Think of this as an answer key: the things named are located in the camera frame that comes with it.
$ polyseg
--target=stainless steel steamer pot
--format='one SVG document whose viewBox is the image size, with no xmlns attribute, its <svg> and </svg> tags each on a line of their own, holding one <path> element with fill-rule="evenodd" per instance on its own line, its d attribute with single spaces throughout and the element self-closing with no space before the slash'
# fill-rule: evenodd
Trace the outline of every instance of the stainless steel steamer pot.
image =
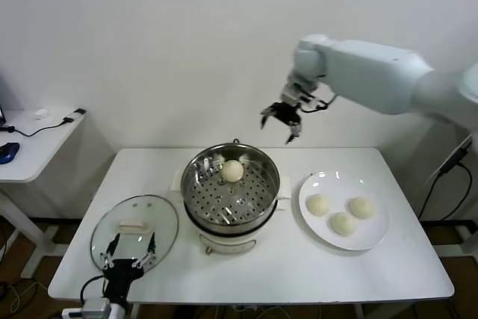
<svg viewBox="0 0 478 319">
<path fill-rule="evenodd" d="M 238 182 L 221 176 L 229 160 L 243 166 Z M 277 206 L 279 186 L 279 171 L 270 157 L 237 139 L 200 152 L 181 178 L 189 218 L 203 231 L 222 237 L 246 235 L 263 226 Z"/>
</svg>

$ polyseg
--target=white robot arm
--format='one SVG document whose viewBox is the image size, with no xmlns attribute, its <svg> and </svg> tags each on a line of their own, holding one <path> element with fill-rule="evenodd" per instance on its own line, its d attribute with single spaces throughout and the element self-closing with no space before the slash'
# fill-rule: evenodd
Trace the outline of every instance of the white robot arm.
<svg viewBox="0 0 478 319">
<path fill-rule="evenodd" d="M 294 68 L 282 89 L 282 102 L 262 111 L 262 127 L 273 116 L 291 127 L 287 143 L 298 137 L 301 122 L 297 111 L 325 110 L 333 101 L 311 95 L 320 82 L 336 95 L 382 114 L 438 115 L 478 134 L 478 64 L 465 71 L 443 72 L 409 50 L 331 40 L 325 35 L 300 40 Z"/>
</svg>

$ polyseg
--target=glass lid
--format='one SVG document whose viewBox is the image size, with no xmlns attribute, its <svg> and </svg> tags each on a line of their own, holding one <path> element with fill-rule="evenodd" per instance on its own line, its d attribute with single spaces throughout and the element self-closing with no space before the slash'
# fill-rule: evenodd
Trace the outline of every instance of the glass lid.
<svg viewBox="0 0 478 319">
<path fill-rule="evenodd" d="M 146 258 L 149 268 L 166 257 L 176 240 L 179 219 L 173 204 L 152 194 L 115 205 L 91 236 L 91 258 L 98 269 L 120 258 Z"/>
</svg>

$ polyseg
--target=steamed bun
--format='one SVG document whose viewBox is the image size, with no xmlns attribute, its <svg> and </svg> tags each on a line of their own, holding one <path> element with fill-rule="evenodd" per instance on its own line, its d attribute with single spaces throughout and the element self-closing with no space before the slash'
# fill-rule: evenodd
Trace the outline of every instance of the steamed bun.
<svg viewBox="0 0 478 319">
<path fill-rule="evenodd" d="M 318 217 L 322 217 L 330 211 L 329 198 L 321 194 L 311 196 L 305 205 L 309 212 Z"/>
<path fill-rule="evenodd" d="M 339 235 L 347 237 L 352 235 L 357 229 L 356 220 L 346 212 L 338 212 L 330 218 L 332 229 Z"/>
<path fill-rule="evenodd" d="M 236 160 L 227 161 L 221 170 L 221 176 L 227 182 L 237 182 L 242 179 L 243 174 L 244 168 Z"/>
<path fill-rule="evenodd" d="M 366 220 L 377 213 L 375 204 L 368 198 L 356 197 L 349 202 L 349 210 L 357 218 Z"/>
</svg>

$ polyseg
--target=white table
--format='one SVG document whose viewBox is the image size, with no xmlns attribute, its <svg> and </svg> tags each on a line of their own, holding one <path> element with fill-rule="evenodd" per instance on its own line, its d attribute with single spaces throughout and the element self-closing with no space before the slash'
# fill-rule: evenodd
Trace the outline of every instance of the white table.
<svg viewBox="0 0 478 319">
<path fill-rule="evenodd" d="M 63 257 L 49 295 L 78 299 L 81 286 L 99 274 L 87 259 L 95 225 L 118 202 L 146 193 L 175 203 L 180 228 L 168 256 L 133 282 L 131 303 L 365 303 L 453 295 L 452 282 L 377 150 L 265 149 L 282 176 L 291 178 L 291 209 L 277 211 L 264 226 L 267 240 L 234 256 L 206 255 L 180 196 L 169 191 L 175 171 L 198 152 L 120 151 Z M 297 193 L 307 176 L 321 170 L 345 170 L 374 186 L 390 213 L 382 243 L 367 252 L 347 252 L 329 246 L 306 227 L 297 211 Z M 85 297 L 101 296 L 101 285 L 92 283 Z"/>
<path fill-rule="evenodd" d="M 5 111 L 5 117 L 7 126 L 16 126 L 20 131 L 30 134 L 39 128 L 57 125 L 73 110 L 75 109 L 56 108 L 51 112 L 51 116 L 44 120 L 35 120 L 34 111 Z M 20 150 L 14 160 L 9 164 L 0 165 L 0 184 L 28 183 L 35 180 L 82 120 L 83 117 L 79 117 L 73 123 L 42 131 L 33 137 L 0 132 L 0 146 L 7 142 L 20 143 Z M 68 247 L 66 244 L 55 244 L 52 241 L 58 230 L 57 226 L 50 226 L 42 232 L 4 191 L 0 192 L 0 214 L 16 227 L 3 250 L 7 251 L 10 248 L 19 233 L 36 245 L 22 271 L 22 278 L 31 278 L 44 256 L 63 256 L 66 252 Z"/>
</svg>

